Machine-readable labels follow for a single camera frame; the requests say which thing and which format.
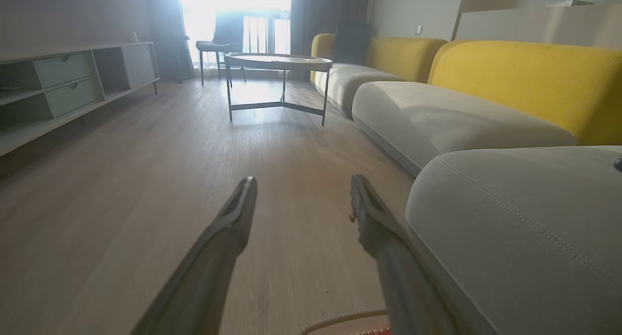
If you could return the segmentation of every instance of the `gray curtain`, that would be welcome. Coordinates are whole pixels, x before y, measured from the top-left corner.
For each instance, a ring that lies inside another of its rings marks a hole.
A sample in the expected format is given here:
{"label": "gray curtain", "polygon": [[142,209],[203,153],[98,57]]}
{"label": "gray curtain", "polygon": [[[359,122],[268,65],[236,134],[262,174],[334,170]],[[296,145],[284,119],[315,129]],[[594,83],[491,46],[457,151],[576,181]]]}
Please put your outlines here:
{"label": "gray curtain", "polygon": [[339,23],[363,23],[368,0],[292,0],[291,52],[311,54],[317,34],[334,34]]}
{"label": "gray curtain", "polygon": [[149,0],[155,57],[162,80],[194,77],[179,0]]}

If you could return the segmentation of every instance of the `coffee table top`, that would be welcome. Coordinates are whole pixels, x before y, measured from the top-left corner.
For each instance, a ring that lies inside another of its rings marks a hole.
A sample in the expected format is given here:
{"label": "coffee table top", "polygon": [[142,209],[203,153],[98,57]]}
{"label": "coffee table top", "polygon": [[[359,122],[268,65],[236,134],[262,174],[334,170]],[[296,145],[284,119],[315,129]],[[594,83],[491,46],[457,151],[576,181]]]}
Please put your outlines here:
{"label": "coffee table top", "polygon": [[266,53],[229,53],[225,56],[225,63],[233,66],[279,71],[328,71],[333,67],[333,61],[326,58]]}

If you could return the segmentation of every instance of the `sofa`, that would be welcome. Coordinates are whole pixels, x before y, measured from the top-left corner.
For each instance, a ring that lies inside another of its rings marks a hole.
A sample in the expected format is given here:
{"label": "sofa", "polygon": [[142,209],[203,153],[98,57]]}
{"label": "sofa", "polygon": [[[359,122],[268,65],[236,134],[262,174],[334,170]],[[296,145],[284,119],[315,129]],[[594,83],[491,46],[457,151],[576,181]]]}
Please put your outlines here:
{"label": "sofa", "polygon": [[442,154],[415,179],[407,224],[498,333],[622,334],[619,158],[622,146]]}
{"label": "sofa", "polygon": [[453,151],[622,144],[622,52],[455,41],[428,83],[362,84],[352,116],[414,176]]}
{"label": "sofa", "polygon": [[[438,49],[447,43],[437,38],[371,38],[366,66],[335,63],[328,78],[327,100],[346,116],[358,87],[373,81],[426,82]],[[319,34],[313,39],[311,56],[333,58],[334,34]],[[325,72],[311,71],[311,82],[324,96]]]}

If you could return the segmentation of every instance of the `cabinet door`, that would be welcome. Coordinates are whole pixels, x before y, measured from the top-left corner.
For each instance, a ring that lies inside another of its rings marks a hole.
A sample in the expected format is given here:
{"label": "cabinet door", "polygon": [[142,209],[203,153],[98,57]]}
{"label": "cabinet door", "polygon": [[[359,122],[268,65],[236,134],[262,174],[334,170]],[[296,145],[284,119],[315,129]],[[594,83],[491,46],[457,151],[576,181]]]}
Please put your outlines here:
{"label": "cabinet door", "polygon": [[149,45],[127,46],[122,47],[121,50],[130,88],[138,87],[156,77],[151,63]]}

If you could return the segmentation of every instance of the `dark pillow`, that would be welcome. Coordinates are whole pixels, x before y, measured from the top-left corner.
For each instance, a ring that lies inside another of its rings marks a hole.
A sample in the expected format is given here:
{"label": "dark pillow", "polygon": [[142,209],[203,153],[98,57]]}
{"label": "dark pillow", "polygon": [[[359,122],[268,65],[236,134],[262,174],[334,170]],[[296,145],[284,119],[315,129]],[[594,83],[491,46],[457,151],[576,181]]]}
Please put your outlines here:
{"label": "dark pillow", "polygon": [[349,24],[339,25],[335,35],[335,63],[365,65],[367,47],[371,42],[371,25]]}

